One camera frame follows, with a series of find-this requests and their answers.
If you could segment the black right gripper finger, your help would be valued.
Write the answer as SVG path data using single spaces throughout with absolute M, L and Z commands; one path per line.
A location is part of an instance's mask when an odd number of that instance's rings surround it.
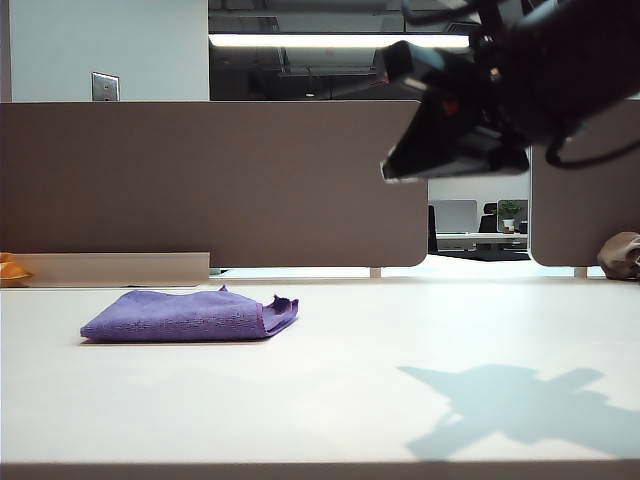
M 406 132 L 381 164 L 385 181 L 452 177 L 470 171 L 463 137 L 473 111 L 450 95 L 425 93 Z
M 490 153 L 502 145 L 501 135 L 486 128 L 446 133 L 410 128 L 390 150 L 387 181 L 409 182 L 490 171 Z

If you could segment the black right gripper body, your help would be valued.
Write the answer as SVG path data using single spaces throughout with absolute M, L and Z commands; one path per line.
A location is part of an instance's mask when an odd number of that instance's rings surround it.
M 478 65 L 461 55 L 407 41 L 383 48 L 380 58 L 389 83 L 416 90 L 421 99 L 431 92 L 453 96 L 473 111 L 471 129 L 486 128 L 501 135 L 502 145 L 490 153 L 490 171 L 486 173 L 529 170 L 526 142 L 501 118 L 491 86 Z

